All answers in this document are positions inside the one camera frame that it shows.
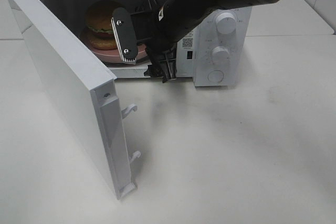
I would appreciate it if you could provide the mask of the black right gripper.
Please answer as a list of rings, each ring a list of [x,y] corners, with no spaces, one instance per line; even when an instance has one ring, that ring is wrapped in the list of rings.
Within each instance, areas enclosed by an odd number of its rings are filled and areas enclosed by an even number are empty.
[[[163,83],[176,80],[176,48],[171,47],[200,24],[199,11],[200,0],[140,1],[131,17],[151,62],[145,77],[162,78]]]

